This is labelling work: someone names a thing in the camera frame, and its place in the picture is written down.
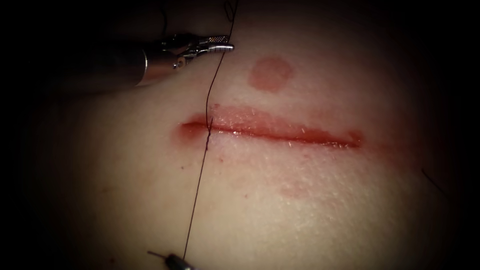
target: dark background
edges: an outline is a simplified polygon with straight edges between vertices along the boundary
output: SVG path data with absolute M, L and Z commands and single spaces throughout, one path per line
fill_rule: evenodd
M 473 32 L 468 30 L 466 22 L 467 11 L 473 9 L 461 3 L 427 2 L 427 1 L 342 1 L 344 9 L 370 17 L 376 24 L 385 26 L 394 40 L 405 48 L 415 48 L 432 70 L 429 83 L 436 85 L 438 91 L 448 100 L 445 108 L 448 117 L 445 123 L 450 125 L 452 141 L 457 142 L 453 161 L 458 162 L 458 180 L 465 187 L 465 194 L 459 202 L 460 218 L 459 234 L 445 259 L 444 269 L 461 269 L 471 265 L 476 246 L 472 237 L 473 217 L 478 211 L 470 211 L 472 182 L 475 179 L 469 174 L 472 170 L 468 164 L 469 153 L 474 153 L 471 144 L 475 140 L 468 140 L 467 134 L 473 132 L 478 120 L 471 122 L 472 115 L 467 112 L 470 107 L 467 101 L 472 91 L 478 86 L 469 85 L 467 70 L 468 60 L 473 53 L 468 48 L 469 36 Z M 6 243 L 10 249 L 10 256 L 5 256 L 5 265 L 15 268 L 46 268 L 70 269 L 71 266 L 57 247 L 48 230 L 30 210 L 28 202 L 21 192 L 21 183 L 29 173 L 28 166 L 22 165 L 22 159 L 28 157 L 25 151 L 25 139 L 28 133 L 23 133 L 29 116 L 34 108 L 43 100 L 37 89 L 48 76 L 49 67 L 55 64 L 55 57 L 65 50 L 74 50 L 75 47 L 94 40 L 102 39 L 108 22 L 119 20 L 131 14 L 132 10 L 147 4 L 146 1 L 74 1 L 74 2 L 35 2 L 25 3 L 12 10 L 12 23 L 16 29 L 13 34 L 13 52 L 21 52 L 20 69 L 10 77 L 14 85 L 4 87 L 6 93 L 6 132 L 12 138 L 6 141 L 7 155 L 12 164 L 7 163 L 4 180 L 5 213 L 3 219 Z

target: red spot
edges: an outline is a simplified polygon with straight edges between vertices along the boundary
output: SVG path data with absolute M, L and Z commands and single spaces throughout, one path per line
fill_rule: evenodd
M 259 91 L 276 93 L 293 76 L 290 64 L 280 56 L 268 56 L 256 61 L 248 76 L 248 84 Z

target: pale skin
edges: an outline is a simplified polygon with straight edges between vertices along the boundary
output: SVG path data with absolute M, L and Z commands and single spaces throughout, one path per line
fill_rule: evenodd
M 162 269 L 147 251 L 183 255 L 195 198 L 185 259 L 200 269 L 436 266 L 454 216 L 422 168 L 451 195 L 455 179 L 434 136 L 442 131 L 420 102 L 430 92 L 387 54 L 373 26 L 296 3 L 241 2 L 235 51 L 225 54 L 208 103 L 258 108 L 332 134 L 361 130 L 364 148 L 214 130 L 196 198 L 208 132 L 189 145 L 173 133 L 205 112 L 220 54 L 148 87 L 48 102 L 35 116 L 35 177 L 26 190 L 81 269 Z M 227 34 L 222 4 L 171 4 L 168 31 Z M 248 80 L 271 55 L 294 72 L 275 93 Z

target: blood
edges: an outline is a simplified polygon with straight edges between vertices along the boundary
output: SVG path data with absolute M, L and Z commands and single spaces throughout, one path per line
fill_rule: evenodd
M 267 56 L 256 61 L 248 76 L 248 84 L 259 91 L 279 92 L 293 77 L 292 66 L 280 56 Z
M 338 149 L 360 148 L 364 144 L 363 133 L 347 130 L 340 135 L 332 135 L 321 128 L 311 128 L 304 124 L 292 123 L 282 117 L 250 106 L 210 107 L 209 116 L 213 117 L 211 132 L 230 133 L 236 136 L 262 138 L 270 141 L 299 142 L 322 145 Z M 205 115 L 193 115 L 186 123 L 179 125 L 172 134 L 177 143 L 188 146 L 205 147 L 208 128 Z

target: black suture thread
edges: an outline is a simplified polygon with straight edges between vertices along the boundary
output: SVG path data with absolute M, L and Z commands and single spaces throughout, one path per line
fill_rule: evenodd
M 223 2 L 223 9 L 225 10 L 227 20 L 230 23 L 233 23 L 234 22 L 233 18 L 235 17 L 235 13 L 234 13 L 234 8 L 232 7 L 232 4 L 229 1 Z
M 206 137 L 205 151 L 203 152 L 203 160 L 201 161 L 200 176 L 198 177 L 198 184 L 196 186 L 195 201 L 193 201 L 193 209 L 191 211 L 190 226 L 188 226 L 188 234 L 186 235 L 185 250 L 183 251 L 183 257 L 182 257 L 183 260 L 185 260 L 185 255 L 187 255 L 187 248 L 189 246 L 190 231 L 192 230 L 192 223 L 194 221 L 195 206 L 197 205 L 197 197 L 199 196 L 200 180 L 202 179 L 202 172 L 204 170 L 205 157 L 207 156 L 207 149 L 209 147 L 209 140 L 210 140 L 210 134 L 212 131 L 213 121 L 214 121 L 214 118 L 212 117 L 210 120 L 210 125 L 208 126 L 208 136 Z
M 450 200 L 449 196 L 447 195 L 447 193 L 445 193 L 445 191 L 437 183 L 435 183 L 435 181 L 433 181 L 433 179 L 430 178 L 430 176 L 428 176 L 428 174 L 425 172 L 424 168 L 421 168 L 421 172 L 430 181 L 430 183 L 432 183 L 433 186 L 436 187 L 436 189 L 439 190 L 443 194 L 443 196 L 448 200 L 448 202 L 451 203 L 451 200 Z
M 232 30 L 234 28 L 234 21 L 235 21 L 235 14 L 237 13 L 237 7 L 238 7 L 239 1 L 237 0 L 235 2 L 235 10 L 232 9 L 233 13 L 233 18 L 228 20 L 231 22 L 231 27 L 230 27 L 230 33 L 228 35 L 228 40 L 230 40 L 230 37 L 232 36 Z M 206 137 L 206 143 L 205 143 L 205 151 L 203 152 L 203 160 L 201 161 L 201 168 L 200 168 L 200 176 L 198 177 L 198 184 L 196 186 L 196 194 L 195 194 L 195 201 L 193 202 L 193 210 L 191 211 L 191 218 L 190 218 L 190 226 L 188 227 L 188 234 L 186 236 L 186 243 L 185 243 L 185 250 L 183 251 L 183 259 L 185 260 L 185 256 L 187 255 L 187 248 L 189 246 L 189 239 L 190 239 L 190 231 L 192 229 L 192 223 L 194 221 L 194 213 L 195 213 L 195 207 L 197 205 L 197 197 L 199 195 L 199 189 L 200 189 L 200 180 L 202 179 L 202 173 L 204 171 L 204 164 L 205 164 L 205 157 L 207 156 L 207 150 L 209 149 L 209 140 L 210 140 L 210 135 L 212 134 L 212 123 L 214 121 L 213 116 L 210 119 L 210 124 L 209 124 L 209 116 L 208 116 L 208 109 L 209 109 L 209 98 L 210 98 L 210 92 L 212 91 L 212 87 L 215 82 L 215 78 L 217 77 L 217 74 L 219 73 L 220 65 L 222 64 L 222 61 L 224 59 L 225 52 L 222 53 L 220 62 L 218 63 L 218 66 L 216 67 L 215 75 L 213 76 L 213 79 L 211 80 L 210 88 L 208 89 L 208 94 L 206 95 L 206 102 L 205 102 L 205 124 L 208 127 L 208 136 Z
M 224 59 L 225 52 L 222 53 L 221 58 L 220 58 L 220 63 L 218 63 L 218 66 L 216 67 L 215 75 L 213 76 L 213 79 L 211 80 L 210 84 L 210 89 L 208 89 L 208 94 L 206 94 L 206 103 L 205 103 L 205 123 L 208 127 L 209 124 L 209 98 L 210 98 L 210 92 L 212 91 L 212 86 L 214 86 L 215 78 L 217 77 L 217 74 L 219 73 L 220 69 L 220 64 L 222 64 L 222 61 Z

